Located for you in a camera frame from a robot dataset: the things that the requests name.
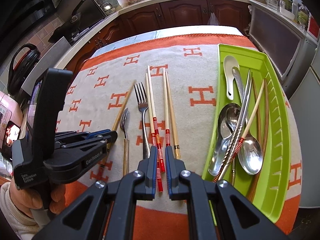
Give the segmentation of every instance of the bottle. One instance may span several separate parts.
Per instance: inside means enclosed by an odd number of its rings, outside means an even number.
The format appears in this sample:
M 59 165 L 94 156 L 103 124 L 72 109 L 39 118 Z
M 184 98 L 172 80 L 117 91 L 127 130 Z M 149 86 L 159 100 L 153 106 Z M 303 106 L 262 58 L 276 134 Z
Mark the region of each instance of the bottle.
M 309 11 L 304 4 L 301 4 L 298 12 L 298 22 L 302 29 L 305 29 L 309 21 Z
M 294 14 L 294 22 L 298 23 L 298 12 L 299 12 L 299 6 L 298 6 L 298 0 L 293 0 L 292 3 L 292 13 Z

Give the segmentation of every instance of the screw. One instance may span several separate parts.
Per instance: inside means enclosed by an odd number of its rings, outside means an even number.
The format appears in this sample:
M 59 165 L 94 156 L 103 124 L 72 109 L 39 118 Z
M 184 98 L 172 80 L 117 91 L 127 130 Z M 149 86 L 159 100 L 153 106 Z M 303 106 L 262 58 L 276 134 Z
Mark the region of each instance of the screw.
M 219 187 L 226 187 L 226 186 L 228 186 L 228 182 L 225 180 L 220 180 L 220 181 L 218 181 L 218 185 L 219 185 Z
M 106 185 L 106 183 L 102 180 L 99 180 L 96 182 L 96 187 L 97 188 L 103 188 Z
M 188 171 L 188 170 L 183 170 L 183 171 L 181 171 L 181 173 L 180 173 L 183 177 L 189 177 L 190 176 L 190 174 L 191 174 L 191 172 L 190 171 Z
M 143 175 L 143 172 L 142 171 L 134 171 L 133 172 L 133 175 L 137 178 L 140 178 L 142 175 Z

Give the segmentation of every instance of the fork tines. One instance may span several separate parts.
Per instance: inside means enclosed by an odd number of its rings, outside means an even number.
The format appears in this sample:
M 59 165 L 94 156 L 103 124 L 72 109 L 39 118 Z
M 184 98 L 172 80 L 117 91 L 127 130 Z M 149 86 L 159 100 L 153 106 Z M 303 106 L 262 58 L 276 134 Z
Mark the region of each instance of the fork tines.
M 142 82 L 134 85 L 134 91 L 136 92 L 137 102 L 138 104 L 147 102 L 147 94 L 144 89 Z

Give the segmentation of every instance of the orange and white tablecloth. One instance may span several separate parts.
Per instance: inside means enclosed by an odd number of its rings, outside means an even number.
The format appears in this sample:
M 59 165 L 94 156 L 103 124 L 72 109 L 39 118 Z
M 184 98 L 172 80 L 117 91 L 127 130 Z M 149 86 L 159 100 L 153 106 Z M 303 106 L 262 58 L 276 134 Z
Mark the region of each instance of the orange and white tablecloth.
M 137 82 L 145 83 L 147 65 L 150 65 L 163 143 L 165 123 L 160 68 L 164 67 L 169 73 L 181 159 L 187 169 L 201 175 L 216 109 L 219 43 L 254 48 L 247 38 L 240 35 L 189 34 L 144 41 L 89 59 L 68 90 L 64 109 L 59 113 L 57 131 L 97 131 L 111 128 L 132 81 L 136 79 Z M 286 104 L 291 130 L 291 174 L 284 208 L 276 225 L 289 233 L 300 201 L 302 165 L 298 130 L 287 99 Z M 141 113 L 134 93 L 131 94 L 127 107 L 129 169 L 134 171 L 142 159 Z M 148 120 L 147 115 L 147 133 L 151 139 Z M 108 182 L 122 177 L 124 135 L 120 129 L 117 131 L 118 140 L 111 150 L 103 173 L 103 179 Z M 67 185 L 68 204 L 95 182 L 97 170 L 96 165 L 78 181 Z M 162 178 L 163 193 L 157 192 L 153 201 L 137 202 L 135 240 L 188 239 L 186 204 L 169 199 L 165 174 Z

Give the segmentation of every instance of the sleeve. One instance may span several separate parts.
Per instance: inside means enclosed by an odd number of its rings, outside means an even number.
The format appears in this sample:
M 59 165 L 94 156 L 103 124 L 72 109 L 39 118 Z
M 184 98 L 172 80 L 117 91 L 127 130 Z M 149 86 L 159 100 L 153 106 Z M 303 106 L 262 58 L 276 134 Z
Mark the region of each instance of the sleeve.
M 21 240 L 30 240 L 39 231 L 34 219 L 26 216 L 13 204 L 10 198 L 10 182 L 1 186 L 0 208 L 9 225 Z

